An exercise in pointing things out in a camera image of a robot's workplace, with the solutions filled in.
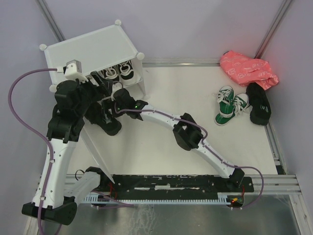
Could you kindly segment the black slip-on shoe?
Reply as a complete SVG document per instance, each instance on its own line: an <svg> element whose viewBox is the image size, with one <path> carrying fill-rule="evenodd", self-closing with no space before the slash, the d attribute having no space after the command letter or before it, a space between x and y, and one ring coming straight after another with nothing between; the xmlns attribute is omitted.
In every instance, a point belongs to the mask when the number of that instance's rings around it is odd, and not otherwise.
<svg viewBox="0 0 313 235"><path fill-rule="evenodd" d="M85 118L91 123L98 125L109 136L115 136L122 128L122 124L102 105L95 102L89 106Z"/></svg>
<svg viewBox="0 0 313 235"><path fill-rule="evenodd" d="M265 90L257 83L247 86L246 94L252 106L250 121L257 125L266 126L271 116L271 108Z"/></svg>

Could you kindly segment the green canvas sneaker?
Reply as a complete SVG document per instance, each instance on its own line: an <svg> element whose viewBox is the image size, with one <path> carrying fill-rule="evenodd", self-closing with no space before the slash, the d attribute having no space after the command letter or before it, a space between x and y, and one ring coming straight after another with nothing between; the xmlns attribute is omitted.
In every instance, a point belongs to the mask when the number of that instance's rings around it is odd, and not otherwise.
<svg viewBox="0 0 313 235"><path fill-rule="evenodd" d="M215 117L218 125L227 124L234 117L234 90L231 86L223 86L218 91L216 101L219 106L219 113Z"/></svg>
<svg viewBox="0 0 313 235"><path fill-rule="evenodd" d="M234 96L233 99L233 106L234 106L234 115L238 116L244 112L249 107L249 97L245 93L238 94Z"/></svg>

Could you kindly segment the black white canvas sneaker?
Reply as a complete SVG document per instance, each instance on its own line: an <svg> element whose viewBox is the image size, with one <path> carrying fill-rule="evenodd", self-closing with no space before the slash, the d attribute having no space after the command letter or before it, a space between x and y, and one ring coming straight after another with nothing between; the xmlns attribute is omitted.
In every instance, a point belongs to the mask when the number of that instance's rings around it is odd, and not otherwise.
<svg viewBox="0 0 313 235"><path fill-rule="evenodd" d="M119 82L119 74L114 66L103 69L100 71L102 80L106 82Z"/></svg>

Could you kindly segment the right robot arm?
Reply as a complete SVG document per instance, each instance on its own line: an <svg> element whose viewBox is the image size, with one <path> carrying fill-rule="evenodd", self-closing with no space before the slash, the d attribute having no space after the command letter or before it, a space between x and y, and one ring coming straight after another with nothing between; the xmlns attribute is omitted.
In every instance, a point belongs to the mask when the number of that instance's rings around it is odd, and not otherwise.
<svg viewBox="0 0 313 235"><path fill-rule="evenodd" d="M115 86L111 92L104 92L104 99L110 99L114 116L127 114L133 119L149 121L173 131L177 145L185 151L193 151L208 162L218 174L225 178L224 185L229 191L236 191L242 186L245 173L238 166L231 165L205 139L208 132L199 126L192 116L181 116L157 110L143 100L135 100L124 88Z"/></svg>

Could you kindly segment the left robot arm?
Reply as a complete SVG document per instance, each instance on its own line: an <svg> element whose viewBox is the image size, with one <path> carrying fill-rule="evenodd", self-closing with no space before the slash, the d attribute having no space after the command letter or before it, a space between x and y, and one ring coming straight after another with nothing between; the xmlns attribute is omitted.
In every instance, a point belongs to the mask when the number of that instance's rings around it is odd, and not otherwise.
<svg viewBox="0 0 313 235"><path fill-rule="evenodd" d="M65 81L56 86L56 105L48 124L46 161L38 190L32 201L22 207L24 215L69 225L75 218L77 207L93 190L103 191L112 177L104 173L104 166L89 167L84 176L65 190L69 162L78 143L86 118L98 125L106 134L116 135L121 123L102 108L99 101L110 95L112 82L102 80L92 72L97 85L79 72L65 72Z"/></svg>

